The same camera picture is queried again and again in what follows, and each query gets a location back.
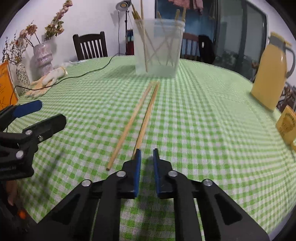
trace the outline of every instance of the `sliding glass door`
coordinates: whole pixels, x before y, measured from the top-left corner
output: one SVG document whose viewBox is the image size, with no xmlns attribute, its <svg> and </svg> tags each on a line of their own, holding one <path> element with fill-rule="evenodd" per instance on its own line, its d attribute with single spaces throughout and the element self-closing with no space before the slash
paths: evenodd
<svg viewBox="0 0 296 241">
<path fill-rule="evenodd" d="M 218 0 L 214 65 L 252 79 L 267 37 L 266 15 L 245 0 Z"/>
</svg>

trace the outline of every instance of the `orange book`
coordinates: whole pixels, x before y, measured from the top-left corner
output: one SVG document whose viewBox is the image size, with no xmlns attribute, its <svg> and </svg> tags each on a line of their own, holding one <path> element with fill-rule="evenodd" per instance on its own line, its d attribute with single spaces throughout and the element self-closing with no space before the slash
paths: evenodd
<svg viewBox="0 0 296 241">
<path fill-rule="evenodd" d="M 4 63 L 0 64 L 0 110 L 4 109 L 10 104 L 15 105 L 17 101 L 18 94 L 16 91 L 14 91 L 14 85 L 12 83 L 8 61 L 5 61 Z"/>
</svg>

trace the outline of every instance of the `black pole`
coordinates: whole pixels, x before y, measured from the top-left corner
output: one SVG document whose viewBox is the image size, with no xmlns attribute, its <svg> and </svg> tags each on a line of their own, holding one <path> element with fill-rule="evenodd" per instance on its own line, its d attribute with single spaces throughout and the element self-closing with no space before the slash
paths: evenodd
<svg viewBox="0 0 296 241">
<path fill-rule="evenodd" d="M 127 31 L 128 31 L 128 11 L 126 10 L 126 20 L 125 20 L 125 23 L 126 23 L 126 35 L 127 35 Z M 127 36 L 126 36 L 126 55 L 128 53 L 128 43 L 127 43 Z"/>
</svg>

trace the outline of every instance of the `black bag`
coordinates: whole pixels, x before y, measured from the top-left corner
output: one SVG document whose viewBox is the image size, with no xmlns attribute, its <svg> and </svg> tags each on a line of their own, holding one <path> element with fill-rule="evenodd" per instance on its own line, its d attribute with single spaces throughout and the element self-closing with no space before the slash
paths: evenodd
<svg viewBox="0 0 296 241">
<path fill-rule="evenodd" d="M 198 36 L 198 46 L 200 49 L 200 57 L 207 64 L 212 64 L 216 58 L 213 43 L 206 35 Z"/>
</svg>

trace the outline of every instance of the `gingham tablecloth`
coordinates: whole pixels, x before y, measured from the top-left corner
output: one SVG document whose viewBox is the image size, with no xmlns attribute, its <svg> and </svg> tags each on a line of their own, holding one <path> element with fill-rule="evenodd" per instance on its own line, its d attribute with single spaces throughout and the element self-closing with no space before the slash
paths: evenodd
<svg viewBox="0 0 296 241">
<path fill-rule="evenodd" d="M 104 66 L 92 59 L 68 68 L 77 76 Z M 296 204 L 295 154 L 275 128 L 280 116 L 251 96 L 239 74 L 180 60 L 176 78 L 135 73 L 134 57 L 114 57 L 103 70 L 63 81 L 40 100 L 42 110 L 16 119 L 9 131 L 52 115 L 67 117 L 65 129 L 39 145 L 35 174 L 18 182 L 25 208 L 40 221 L 84 179 L 99 181 L 130 160 L 150 96 L 146 98 L 113 168 L 106 166 L 148 83 L 160 88 L 141 146 L 139 196 L 123 200 L 121 240 L 174 240 L 172 200 L 156 196 L 152 150 L 188 178 L 212 179 L 270 233 Z M 19 103 L 30 100 L 20 98 Z"/>
</svg>

